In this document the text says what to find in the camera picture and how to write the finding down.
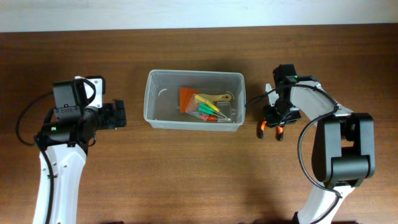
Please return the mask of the orange black needle-nose pliers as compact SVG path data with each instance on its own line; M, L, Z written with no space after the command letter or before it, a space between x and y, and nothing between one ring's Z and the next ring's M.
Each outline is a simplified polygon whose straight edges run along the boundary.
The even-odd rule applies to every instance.
M266 127L269 127L267 125L267 121L264 120L262 122L259 123L258 127L257 127L257 136L259 139L263 139L264 138L264 130ZM275 135L276 140L278 141L282 141L284 138L284 129L282 126L277 126L276 127L276 135Z

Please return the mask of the orange scraper wooden handle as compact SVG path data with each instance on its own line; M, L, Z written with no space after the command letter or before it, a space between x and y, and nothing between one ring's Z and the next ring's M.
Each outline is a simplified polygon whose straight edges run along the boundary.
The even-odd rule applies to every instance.
M188 103L190 102L193 94L199 94L200 96L210 100L212 102L230 102L233 97L229 93L225 93L222 95L208 95L204 93L200 93L193 88L180 87L180 112L184 113Z

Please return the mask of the clear case of screwdrivers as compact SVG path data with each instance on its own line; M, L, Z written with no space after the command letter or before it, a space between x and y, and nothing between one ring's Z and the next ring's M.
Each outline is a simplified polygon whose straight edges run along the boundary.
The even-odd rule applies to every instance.
M223 95L194 93L187 101L184 112L204 121L230 123L233 120L232 99L228 93Z

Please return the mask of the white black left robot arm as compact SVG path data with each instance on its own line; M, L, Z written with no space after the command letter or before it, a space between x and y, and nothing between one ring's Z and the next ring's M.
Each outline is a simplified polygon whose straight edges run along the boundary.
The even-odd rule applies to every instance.
M75 223L78 191L89 147L99 130L127 125L124 102L100 108L54 108L35 136L40 150L40 184L34 223Z

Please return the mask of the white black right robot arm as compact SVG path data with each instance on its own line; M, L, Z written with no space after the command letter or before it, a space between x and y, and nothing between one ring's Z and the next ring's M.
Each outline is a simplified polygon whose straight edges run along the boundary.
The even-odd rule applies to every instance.
M298 76L292 64L275 68L273 79L274 86L266 85L269 103L263 108L259 137L269 127L281 141L286 125L303 114L310 120L298 137L297 156L313 189L292 221L331 223L344 199L374 175L374 120L339 104L315 77Z

